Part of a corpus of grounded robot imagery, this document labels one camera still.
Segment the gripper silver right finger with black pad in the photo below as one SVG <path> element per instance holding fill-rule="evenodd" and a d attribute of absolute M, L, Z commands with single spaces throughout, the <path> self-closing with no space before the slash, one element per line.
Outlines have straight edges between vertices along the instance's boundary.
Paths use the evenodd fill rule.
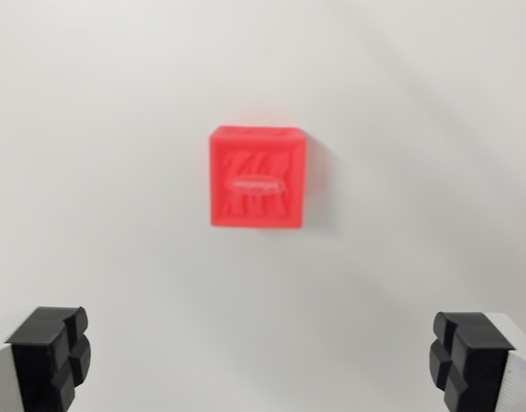
<path fill-rule="evenodd" d="M 526 335 L 503 313 L 438 312 L 429 351 L 449 411 L 526 411 Z"/>

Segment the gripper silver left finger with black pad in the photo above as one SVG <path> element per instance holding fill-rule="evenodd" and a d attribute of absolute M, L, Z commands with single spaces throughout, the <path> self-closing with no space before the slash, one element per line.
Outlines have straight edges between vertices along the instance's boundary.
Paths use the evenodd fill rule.
<path fill-rule="evenodd" d="M 81 307 L 37 307 L 0 345 L 0 411 L 65 412 L 92 350 Z"/>

